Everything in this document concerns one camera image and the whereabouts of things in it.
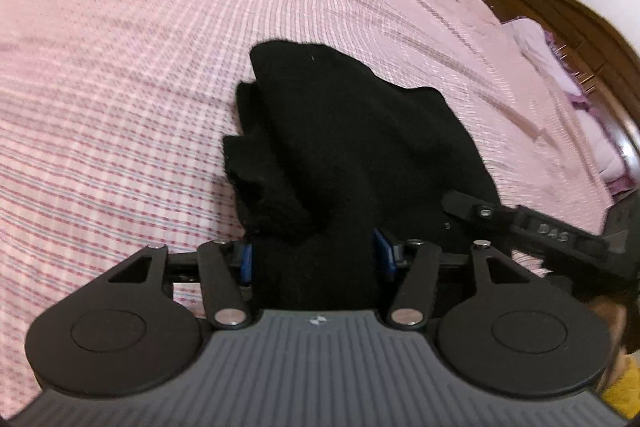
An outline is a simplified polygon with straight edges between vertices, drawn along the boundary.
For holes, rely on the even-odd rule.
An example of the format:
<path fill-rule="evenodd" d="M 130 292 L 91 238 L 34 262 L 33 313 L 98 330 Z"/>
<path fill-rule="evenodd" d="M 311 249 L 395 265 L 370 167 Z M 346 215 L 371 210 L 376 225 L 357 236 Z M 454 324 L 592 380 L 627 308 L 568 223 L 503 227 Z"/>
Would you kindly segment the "person's hand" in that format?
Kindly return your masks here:
<path fill-rule="evenodd" d="M 616 384 L 629 366 L 629 355 L 639 349 L 639 305 L 637 298 L 599 296 L 587 303 L 608 328 L 610 354 L 605 370 L 597 384 L 597 394 Z"/>

